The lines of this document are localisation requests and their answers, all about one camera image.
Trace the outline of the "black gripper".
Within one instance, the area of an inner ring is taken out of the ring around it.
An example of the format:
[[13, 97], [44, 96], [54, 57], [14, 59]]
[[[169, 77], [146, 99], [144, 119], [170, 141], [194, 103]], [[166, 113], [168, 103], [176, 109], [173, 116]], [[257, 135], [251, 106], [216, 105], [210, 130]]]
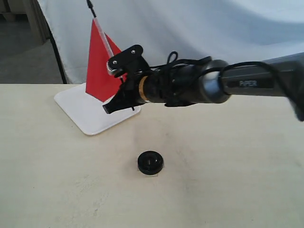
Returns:
[[133, 45], [112, 56], [106, 63], [110, 75], [117, 76], [126, 73], [126, 80], [120, 86], [113, 98], [103, 105], [107, 114], [146, 104], [139, 92], [140, 81], [151, 73], [150, 66], [144, 63], [141, 45]]

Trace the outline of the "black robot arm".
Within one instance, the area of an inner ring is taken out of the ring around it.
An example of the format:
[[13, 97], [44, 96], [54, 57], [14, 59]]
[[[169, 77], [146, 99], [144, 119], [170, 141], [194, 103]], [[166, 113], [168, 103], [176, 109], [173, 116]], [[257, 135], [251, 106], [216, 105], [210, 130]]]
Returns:
[[103, 106], [107, 114], [146, 103], [186, 107], [251, 95], [286, 97], [296, 118], [304, 119], [304, 65], [299, 59], [230, 65], [212, 57], [180, 59], [173, 51], [166, 64], [150, 66], [142, 46], [133, 45], [111, 57], [107, 68], [116, 78], [125, 76], [117, 93]]

